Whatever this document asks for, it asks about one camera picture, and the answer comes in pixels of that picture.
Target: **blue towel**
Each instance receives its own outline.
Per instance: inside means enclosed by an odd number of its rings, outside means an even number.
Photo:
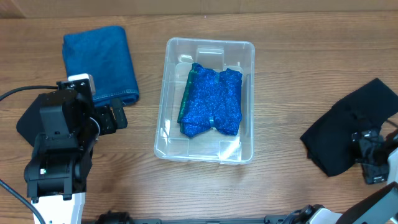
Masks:
[[[110,104],[113,98],[120,98],[124,105],[138,100],[138,85],[122,27],[67,34],[63,37],[62,54],[68,77],[81,73],[93,76],[95,106]]]

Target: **blue sparkly fabric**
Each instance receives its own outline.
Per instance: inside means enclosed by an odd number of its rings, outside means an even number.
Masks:
[[[178,115],[181,133],[194,137],[214,127],[223,134],[237,135],[241,92],[242,73],[231,69],[218,73],[193,63]]]

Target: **plastic bin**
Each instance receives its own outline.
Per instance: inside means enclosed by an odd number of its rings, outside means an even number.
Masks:
[[[177,123],[182,96],[192,63],[217,72],[227,68],[243,74],[242,116],[238,135],[211,129],[193,138]],[[247,164],[253,150],[254,46],[245,41],[172,38],[167,42],[155,138],[155,155],[173,161],[208,161]]]

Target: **wooden table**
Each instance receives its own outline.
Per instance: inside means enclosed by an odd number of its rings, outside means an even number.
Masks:
[[[101,136],[95,146],[85,219],[108,210],[165,220],[263,217],[315,203],[343,212],[384,186],[365,185],[360,166],[328,178],[307,159],[299,137],[333,103],[373,78],[398,93],[398,12],[1,19],[0,93],[64,80],[63,36],[115,24],[126,29],[141,99],[125,108],[128,128]],[[247,40],[256,47],[251,164],[155,157],[171,37]],[[43,92],[23,91],[0,102],[0,178],[22,195],[32,147],[15,127]],[[385,125],[383,133],[392,130]],[[32,223],[23,204],[3,189],[0,196],[0,223]]]

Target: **black cloth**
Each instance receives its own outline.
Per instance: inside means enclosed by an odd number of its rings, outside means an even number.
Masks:
[[[40,106],[47,94],[40,94],[36,100],[25,111],[17,123],[17,131],[31,146],[34,146],[36,135],[44,132]]]
[[[302,136],[311,159],[327,176],[355,164],[352,134],[381,125],[398,112],[398,96],[376,78],[334,104]]]

